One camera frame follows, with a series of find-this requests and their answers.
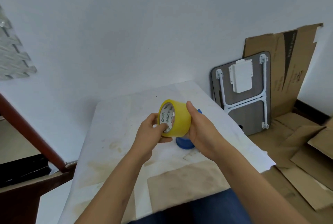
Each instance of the cardboard core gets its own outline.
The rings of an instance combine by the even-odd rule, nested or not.
[[[165,103],[164,107],[161,109],[159,118],[160,124],[166,123],[169,126],[167,129],[164,130],[165,133],[168,133],[172,129],[174,115],[175,114],[173,105],[170,102]]]

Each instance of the person's leg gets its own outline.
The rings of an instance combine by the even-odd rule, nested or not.
[[[189,202],[189,205],[192,209],[192,214],[196,224],[252,223],[243,205],[231,188],[223,192]]]
[[[128,224],[167,224],[164,212],[157,212]]]

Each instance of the roll of packing tape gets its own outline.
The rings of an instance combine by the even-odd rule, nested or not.
[[[189,114],[186,104],[175,100],[167,99],[160,107],[157,124],[168,124],[162,136],[182,137],[186,135],[191,126],[191,115]]]

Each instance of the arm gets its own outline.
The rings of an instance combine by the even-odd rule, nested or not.
[[[142,165],[150,159],[152,149],[158,142],[172,140],[161,138],[162,132],[168,128],[167,124],[153,127],[156,117],[157,114],[152,113],[141,123],[131,149],[114,168],[75,224],[121,222]]]
[[[254,223],[308,223],[217,131],[212,122],[186,103],[192,116],[189,138],[214,161]]]

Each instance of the white wall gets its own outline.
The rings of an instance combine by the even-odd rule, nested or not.
[[[0,82],[0,92],[68,162],[78,158],[99,100],[191,79],[209,93],[210,69],[240,58],[246,37],[333,25],[332,0],[0,4],[38,69],[30,78]],[[161,65],[169,65],[167,74]],[[304,100],[311,86],[302,89]]]

